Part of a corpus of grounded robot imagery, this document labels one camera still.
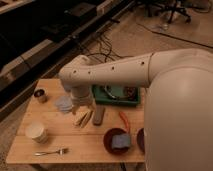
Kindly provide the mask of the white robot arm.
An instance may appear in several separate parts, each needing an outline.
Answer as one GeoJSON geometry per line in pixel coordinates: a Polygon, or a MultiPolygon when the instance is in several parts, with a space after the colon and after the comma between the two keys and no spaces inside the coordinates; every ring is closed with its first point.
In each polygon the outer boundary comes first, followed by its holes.
{"type": "Polygon", "coordinates": [[[177,49],[96,65],[79,55],[59,78],[75,106],[92,103],[92,85],[147,88],[146,170],[213,171],[213,53],[177,49]]]}

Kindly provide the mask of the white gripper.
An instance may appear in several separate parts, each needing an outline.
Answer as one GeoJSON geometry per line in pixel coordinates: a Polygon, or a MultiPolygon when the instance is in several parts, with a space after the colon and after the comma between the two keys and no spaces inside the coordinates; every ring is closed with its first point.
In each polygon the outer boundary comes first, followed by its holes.
{"type": "Polygon", "coordinates": [[[87,106],[88,109],[94,110],[93,95],[89,86],[72,87],[70,99],[73,103],[71,112],[76,115],[78,106],[87,106]]]}

